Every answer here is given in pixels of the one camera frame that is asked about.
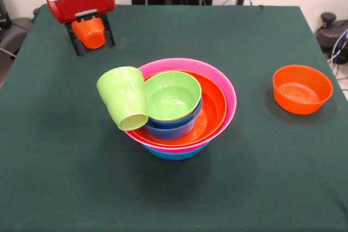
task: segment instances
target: plastic bowl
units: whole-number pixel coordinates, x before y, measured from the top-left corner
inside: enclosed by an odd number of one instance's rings
[[[171,147],[171,148],[156,146],[137,138],[133,132],[126,131],[125,133],[129,137],[131,137],[133,140],[138,141],[139,143],[143,145],[146,145],[148,147],[151,147],[153,149],[156,149],[162,152],[175,152],[175,153],[187,152],[187,151],[191,151],[193,149],[199,148],[203,144],[219,136],[231,123],[234,117],[235,111],[237,109],[237,96],[236,96],[234,87],[232,83],[229,81],[229,79],[214,66],[202,61],[195,60],[195,59],[167,58],[167,59],[161,59],[161,60],[150,62],[146,65],[141,66],[139,70],[143,73],[144,77],[150,76],[154,73],[167,71],[167,70],[191,70],[197,73],[201,73],[204,76],[209,77],[221,88],[221,90],[223,91],[226,97],[227,112],[226,112],[225,120],[222,126],[217,130],[217,132],[214,135],[210,136],[209,138],[203,141],[197,142],[194,145],[190,145],[187,147]]]
[[[304,65],[280,68],[273,76],[276,102],[293,114],[312,114],[332,96],[330,80],[318,70]]]
[[[149,144],[163,147],[185,147],[212,136],[222,125],[227,111],[227,104],[222,90],[209,78],[195,72],[186,71],[195,77],[202,86],[203,108],[197,117],[193,130],[176,140],[163,140],[152,137],[142,129],[134,130],[136,137]]]
[[[198,115],[201,112],[201,110],[202,110],[202,99],[200,103],[198,104],[197,109],[195,110],[197,111],[196,115]],[[146,133],[151,135],[152,137],[155,137],[161,140],[175,140],[185,136],[190,131],[192,131],[192,129],[195,126],[196,120],[197,120],[197,117],[192,118],[192,120],[189,121],[188,123],[176,128],[172,128],[172,129],[161,129],[158,126],[154,125],[152,122],[148,121],[143,126],[142,129]]]
[[[208,142],[205,143],[203,146],[201,146],[198,149],[194,149],[192,151],[183,152],[183,153],[166,153],[166,152],[157,151],[157,150],[150,148],[148,146],[145,146],[145,145],[143,145],[143,147],[145,149],[147,149],[153,155],[155,155],[161,159],[164,159],[164,160],[185,160],[185,159],[193,157],[196,154],[198,154],[199,152],[201,152],[207,145],[208,145]]]
[[[148,116],[172,122],[190,115],[202,97],[199,82],[183,72],[158,73],[145,83]]]
[[[200,103],[198,104],[198,106],[196,107],[194,112],[192,114],[190,114],[189,116],[182,118],[181,120],[173,121],[173,122],[162,122],[162,121],[156,121],[154,119],[149,118],[148,123],[152,123],[152,124],[154,124],[154,126],[157,126],[157,128],[160,128],[160,129],[178,128],[180,126],[183,126],[183,125],[191,122],[193,119],[197,118],[201,109],[202,109],[202,99],[200,100]]]

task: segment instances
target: green cup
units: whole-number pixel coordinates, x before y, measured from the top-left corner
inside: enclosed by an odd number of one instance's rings
[[[146,124],[147,100],[139,69],[130,66],[112,69],[99,78],[97,89],[120,130],[134,130]]]

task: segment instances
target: blue bowl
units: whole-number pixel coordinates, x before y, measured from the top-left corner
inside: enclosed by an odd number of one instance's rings
[[[181,119],[181,120],[173,121],[173,122],[162,122],[162,121],[157,121],[157,120],[152,119],[152,118],[149,117],[147,123],[152,123],[155,126],[157,126],[159,129],[174,129],[174,128],[178,128],[180,126],[183,126],[183,125],[191,122],[193,119],[196,119],[198,114],[200,114],[200,112],[202,110],[202,106],[203,106],[203,99],[201,98],[200,103],[198,104],[196,109],[193,111],[193,113],[190,114],[189,116]]]
[[[198,114],[202,109],[202,106],[198,106]],[[192,118],[188,123],[171,129],[162,129],[161,127],[156,126],[152,122],[148,121],[142,128],[145,132],[150,134],[152,137],[161,139],[161,140],[176,140],[185,136],[187,133],[192,131],[195,126],[197,117]]]
[[[145,149],[147,149],[150,153],[152,153],[153,155],[164,159],[164,160],[185,160],[188,159],[190,157],[193,157],[194,155],[198,154],[199,152],[201,152],[208,144],[209,142],[205,143],[204,145],[202,145],[202,147],[198,148],[198,149],[194,149],[193,151],[189,151],[189,152],[184,152],[184,153],[167,153],[167,152],[160,152],[157,151],[153,148],[147,147],[145,145],[143,145],[143,147]]]

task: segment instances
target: orange cup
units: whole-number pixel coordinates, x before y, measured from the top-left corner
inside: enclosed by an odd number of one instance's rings
[[[293,114],[312,114],[332,96],[330,80],[304,65],[280,68],[273,76],[274,98],[280,107]]]
[[[72,22],[72,28],[81,42],[89,49],[98,49],[105,44],[104,25],[100,18]]]

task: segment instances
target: pink bowl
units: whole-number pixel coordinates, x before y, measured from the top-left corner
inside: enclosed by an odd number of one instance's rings
[[[203,146],[205,143],[219,136],[232,121],[237,108],[237,96],[235,94],[234,87],[232,83],[229,81],[229,79],[214,66],[202,61],[189,59],[189,58],[167,58],[167,59],[161,59],[161,60],[150,62],[146,65],[139,67],[139,70],[142,72],[144,77],[150,76],[154,73],[158,73],[161,71],[167,71],[167,70],[188,70],[188,71],[201,73],[202,75],[216,82],[218,86],[221,88],[221,90],[223,91],[223,93],[225,94],[226,102],[227,102],[227,114],[226,114],[225,121],[221,125],[220,129],[213,136],[197,144],[190,145],[187,147],[166,148],[166,147],[148,144],[136,138],[129,131],[125,131],[125,133],[129,137],[131,137],[133,140],[138,141],[139,143],[145,146],[148,146],[150,148],[156,149],[161,152],[169,152],[169,153],[187,152],[194,149],[198,149],[201,146]]]

